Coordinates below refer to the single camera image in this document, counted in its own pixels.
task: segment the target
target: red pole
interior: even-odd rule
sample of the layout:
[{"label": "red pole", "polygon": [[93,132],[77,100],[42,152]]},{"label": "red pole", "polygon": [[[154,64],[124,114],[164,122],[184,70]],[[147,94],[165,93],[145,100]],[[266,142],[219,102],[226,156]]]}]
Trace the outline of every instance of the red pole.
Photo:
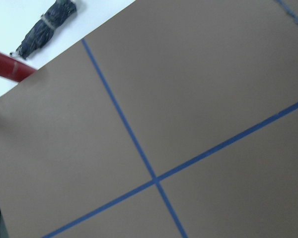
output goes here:
[{"label": "red pole", "polygon": [[0,76],[21,82],[35,71],[36,69],[0,53]]}]

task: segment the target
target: red cylinder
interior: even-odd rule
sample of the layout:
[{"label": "red cylinder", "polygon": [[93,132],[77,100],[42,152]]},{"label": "red cylinder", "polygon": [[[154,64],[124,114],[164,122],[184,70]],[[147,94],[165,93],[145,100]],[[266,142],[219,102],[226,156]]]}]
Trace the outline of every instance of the red cylinder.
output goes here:
[{"label": "red cylinder", "polygon": [[35,71],[36,69],[0,53],[0,76],[21,82]]}]

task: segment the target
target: blue tape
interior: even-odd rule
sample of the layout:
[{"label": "blue tape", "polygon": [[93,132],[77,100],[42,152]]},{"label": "blue tape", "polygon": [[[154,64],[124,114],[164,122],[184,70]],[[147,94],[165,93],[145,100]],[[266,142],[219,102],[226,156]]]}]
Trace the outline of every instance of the blue tape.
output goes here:
[{"label": "blue tape", "polygon": [[291,105],[290,107],[282,110],[281,112],[279,112],[279,113],[271,116],[270,118],[267,118],[266,120],[264,120],[264,121],[262,121],[262,122],[260,122],[260,123],[258,123],[256,125],[252,126],[251,128],[249,128],[249,129],[241,132],[240,134],[237,134],[236,136],[234,136],[234,137],[232,137],[232,138],[230,138],[230,139],[222,142],[221,144],[219,144],[219,145],[217,145],[217,146],[215,146],[215,147],[207,150],[206,152],[204,152],[204,153],[202,153],[202,154],[194,157],[193,159],[191,159],[191,160],[189,160],[189,161],[187,161],[187,162],[185,162],[185,163],[183,163],[183,164],[181,164],[181,165],[179,165],[179,166],[177,166],[177,167],[169,170],[168,172],[160,175],[158,177],[158,180],[161,181],[161,180],[163,180],[163,179],[165,179],[167,177],[170,177],[171,175],[173,175],[173,174],[175,174],[175,173],[177,173],[177,172],[179,172],[179,171],[181,171],[181,170],[183,170],[183,169],[185,169],[185,168],[193,165],[194,163],[196,163],[196,162],[198,162],[198,161],[200,161],[200,160],[202,160],[202,159],[204,159],[204,158],[206,158],[206,157],[214,154],[215,152],[217,152],[219,150],[222,150],[223,148],[229,146],[230,144],[235,143],[238,140],[240,140],[240,139],[248,136],[249,134],[251,134],[251,133],[253,133],[253,132],[255,132],[255,131],[257,131],[257,130],[265,127],[265,126],[267,126],[268,124],[270,124],[270,123],[278,120],[279,118],[284,117],[285,115],[293,112],[296,109],[298,109],[298,102],[295,103],[295,104],[293,104],[293,105]]},{"label": "blue tape", "polygon": [[127,198],[141,192],[142,190],[144,190],[144,189],[146,189],[146,188],[148,188],[152,185],[154,185],[153,180],[151,180],[149,182],[146,182],[145,184],[143,184],[143,185],[131,190],[130,192],[127,192],[124,195],[122,195],[122,196],[120,196],[120,197],[106,203],[105,205],[95,209],[94,211],[91,211],[91,212],[87,213],[86,215],[84,215],[84,216],[82,216],[82,217],[80,217],[80,218],[66,224],[65,226],[63,226],[63,227],[61,227],[61,228],[47,234],[46,236],[43,236],[42,238],[52,238],[52,237],[58,235],[59,233],[62,233],[64,231],[68,230],[69,228],[72,228],[73,226],[76,226],[77,224],[79,224],[79,223],[81,223],[81,222],[83,222],[83,221],[97,215],[98,213],[101,213],[101,212],[107,210],[108,208],[116,205],[117,203],[120,203],[120,202],[126,200]]},{"label": "blue tape", "polygon": [[166,194],[165,194],[165,192],[164,192],[161,184],[159,183],[159,180],[157,179],[157,177],[156,177],[156,175],[155,175],[155,173],[153,171],[153,168],[152,168],[149,160],[147,159],[147,157],[146,157],[143,149],[141,148],[141,146],[140,146],[140,144],[139,144],[139,142],[138,142],[138,140],[137,140],[134,132],[132,131],[132,129],[131,129],[131,127],[130,127],[130,125],[129,125],[129,123],[128,123],[125,115],[124,115],[124,113],[123,113],[123,111],[121,110],[121,108],[120,108],[120,106],[119,106],[119,104],[118,104],[118,102],[117,102],[117,100],[116,100],[113,92],[111,91],[111,89],[109,87],[109,84],[107,83],[107,81],[106,81],[106,79],[105,79],[102,71],[100,70],[100,68],[99,68],[99,66],[98,66],[98,64],[96,62],[96,59],[94,58],[94,55],[92,54],[92,52],[91,52],[91,50],[90,50],[90,48],[89,48],[86,40],[85,39],[82,39],[82,43],[83,43],[83,45],[84,45],[84,47],[86,49],[86,52],[87,52],[90,60],[92,61],[93,65],[94,65],[94,67],[95,67],[95,69],[96,69],[96,71],[97,71],[97,73],[98,73],[98,75],[99,75],[99,77],[100,77],[103,85],[105,86],[105,89],[106,89],[107,93],[109,94],[109,96],[110,96],[110,98],[111,98],[111,100],[112,100],[112,102],[113,102],[113,104],[114,104],[114,106],[115,106],[115,108],[116,108],[116,110],[117,110],[117,112],[118,112],[118,114],[119,114],[119,116],[120,116],[123,124],[125,125],[126,130],[128,131],[128,133],[129,133],[129,135],[130,135],[130,137],[131,137],[131,139],[132,139],[132,141],[133,141],[136,149],[138,150],[138,152],[139,152],[139,154],[140,154],[140,156],[141,156],[141,158],[142,158],[142,160],[143,160],[146,168],[148,169],[148,171],[149,171],[149,173],[150,173],[150,175],[152,177],[152,180],[156,184],[156,187],[157,187],[160,195],[162,196],[163,201],[164,201],[165,205],[167,206],[167,208],[168,208],[168,210],[169,210],[169,212],[170,212],[170,214],[171,214],[171,216],[172,216],[172,218],[173,218],[173,220],[174,220],[174,222],[175,222],[178,230],[180,231],[180,233],[181,233],[181,235],[182,235],[183,238],[187,238],[187,235],[186,235],[186,233],[184,231],[184,228],[183,228],[183,226],[182,226],[182,224],[181,224],[178,216],[176,215],[174,209],[172,208],[169,199],[167,198],[167,196],[166,196]]},{"label": "blue tape", "polygon": [[[120,109],[120,107],[119,107],[116,99],[114,98],[114,95],[112,94],[112,92],[111,92],[111,90],[109,88],[109,85],[107,84],[107,82],[106,82],[106,80],[105,80],[105,78],[104,78],[101,70],[99,69],[99,67],[98,67],[98,65],[96,63],[96,60],[94,59],[94,57],[93,57],[93,55],[92,55],[92,53],[91,53],[91,51],[90,51],[90,49],[89,49],[89,47],[88,47],[88,45],[87,45],[87,43],[86,43],[86,41],[84,39],[82,40],[82,43],[84,44],[85,49],[86,49],[89,57],[91,58],[94,66],[95,66],[95,69],[97,70],[97,72],[98,72],[101,80],[103,81],[106,89],[108,89],[108,93],[110,92],[109,94],[110,94],[111,99],[113,100],[113,103],[115,104],[115,106],[118,106],[118,108]],[[90,213],[88,213],[88,214],[86,214],[86,215],[84,215],[84,216],[82,216],[82,217],[80,217],[80,218],[78,218],[78,219],[76,219],[76,220],[74,220],[74,221],[66,224],[65,226],[63,226],[63,227],[61,227],[61,228],[59,228],[59,229],[57,229],[57,230],[49,233],[48,235],[46,235],[46,236],[44,236],[42,238],[52,238],[52,237],[58,235],[59,233],[61,233],[61,232],[65,231],[65,230],[67,230],[67,229],[69,229],[69,228],[71,228],[71,227],[73,227],[73,226],[75,226],[75,225],[77,225],[77,224],[79,224],[79,223],[81,223],[81,222],[83,222],[83,221],[85,221],[85,220],[87,220],[87,219],[89,219],[89,218],[91,218],[91,217],[93,217],[93,216],[95,216],[95,215],[97,215],[97,214],[105,211],[106,209],[108,209],[108,208],[110,208],[110,207],[112,207],[112,206],[114,206],[114,205],[116,205],[116,204],[118,204],[118,203],[126,200],[127,198],[129,198],[129,197],[131,197],[131,196],[133,196],[133,195],[141,192],[144,189],[147,189],[148,187],[150,187],[150,186],[152,186],[154,184],[156,185],[156,187],[157,187],[157,189],[158,189],[158,191],[159,191],[159,193],[160,193],[160,195],[161,195],[164,203],[166,204],[169,212],[171,213],[171,215],[172,215],[172,217],[173,217],[173,219],[174,219],[174,221],[175,221],[175,223],[177,225],[177,228],[179,229],[182,237],[187,238],[187,235],[186,235],[186,233],[185,233],[185,231],[184,231],[184,229],[182,227],[182,224],[180,223],[180,221],[179,221],[179,219],[178,219],[178,217],[177,217],[177,215],[176,215],[176,213],[175,213],[175,211],[174,211],[174,209],[173,209],[173,207],[172,207],[169,199],[167,198],[167,196],[166,196],[166,194],[165,194],[165,192],[164,192],[164,190],[163,190],[163,188],[162,188],[162,186],[161,186],[161,184],[159,182],[161,180],[166,179],[167,177],[170,177],[171,175],[173,175],[173,174],[175,174],[175,173],[177,173],[177,172],[179,172],[179,171],[181,171],[181,170],[183,170],[183,169],[185,169],[185,168],[193,165],[194,163],[196,163],[196,162],[198,162],[198,161],[200,161],[200,160],[202,160],[202,159],[204,159],[204,158],[206,158],[206,157],[214,154],[215,152],[217,152],[217,151],[219,151],[221,149],[224,149],[225,147],[227,147],[230,144],[235,143],[236,141],[238,141],[238,140],[240,140],[240,139],[248,136],[249,134],[252,134],[253,132],[255,132],[255,131],[257,131],[257,130],[259,130],[259,129],[261,129],[261,128],[263,128],[263,127],[265,127],[265,126],[267,126],[267,125],[269,125],[271,123],[273,123],[274,121],[276,121],[276,120],[278,120],[278,119],[286,116],[287,114],[295,111],[296,109],[298,109],[298,102],[295,103],[295,104],[293,104],[293,105],[291,105],[290,107],[282,110],[281,112],[279,112],[279,113],[277,113],[277,114],[275,114],[275,115],[267,118],[266,120],[264,120],[264,121],[262,121],[262,122],[260,122],[260,123],[258,123],[256,125],[254,125],[253,127],[251,127],[249,129],[247,129],[247,130],[245,130],[245,131],[237,134],[236,136],[234,136],[234,137],[232,137],[232,138],[230,138],[230,139],[222,142],[221,144],[219,144],[219,145],[217,145],[217,146],[209,149],[208,151],[206,151],[206,152],[204,152],[204,153],[202,153],[202,154],[194,157],[193,159],[191,159],[191,160],[189,160],[189,161],[187,161],[187,162],[185,162],[185,163],[183,163],[183,164],[181,164],[181,165],[179,165],[179,166],[177,166],[177,167],[175,167],[175,168],[173,168],[173,169],[165,172],[164,174],[162,174],[162,175],[160,175],[158,177],[155,176],[155,174],[154,174],[154,172],[152,170],[152,173],[150,173],[150,174],[151,174],[151,176],[153,175],[152,176],[153,179],[151,181],[149,181],[149,182],[147,182],[147,183],[145,183],[145,184],[143,184],[143,185],[141,185],[141,186],[139,186],[139,187],[131,190],[130,192],[125,193],[124,195],[122,195],[122,196],[120,196],[120,197],[118,197],[118,198],[116,198],[116,199],[114,199],[114,200],[106,203],[105,205],[103,205],[103,206],[95,209],[94,211],[92,211],[92,212],[90,212]],[[142,151],[141,147],[139,146],[139,147],[137,147],[137,149],[139,150],[139,153],[142,153],[142,158],[147,159],[146,156],[145,156],[145,154],[144,154],[144,152]]]},{"label": "blue tape", "polygon": [[283,0],[275,0],[284,9],[284,11],[293,18],[294,22],[298,25],[298,16],[291,10],[291,8],[284,3]]}]

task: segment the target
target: white surface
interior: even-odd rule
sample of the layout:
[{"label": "white surface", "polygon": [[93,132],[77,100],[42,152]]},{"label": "white surface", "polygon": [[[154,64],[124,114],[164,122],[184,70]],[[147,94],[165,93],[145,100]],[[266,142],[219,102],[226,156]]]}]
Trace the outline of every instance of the white surface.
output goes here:
[{"label": "white surface", "polygon": [[[20,45],[28,31],[54,0],[0,0],[0,52],[8,55]],[[26,64],[41,68],[85,35],[96,29],[134,0],[76,0],[77,13],[59,27],[51,41],[33,53]],[[0,96],[17,83],[0,77]]]}]

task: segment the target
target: folded umbrella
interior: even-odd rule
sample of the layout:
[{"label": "folded umbrella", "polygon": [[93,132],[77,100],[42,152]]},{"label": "folded umbrella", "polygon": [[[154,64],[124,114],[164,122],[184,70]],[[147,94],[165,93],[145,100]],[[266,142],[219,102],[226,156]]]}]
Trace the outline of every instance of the folded umbrella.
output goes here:
[{"label": "folded umbrella", "polygon": [[33,51],[42,48],[53,36],[56,28],[76,12],[76,5],[70,0],[56,0],[56,2],[41,16],[41,19],[26,34],[15,53],[26,59]]}]

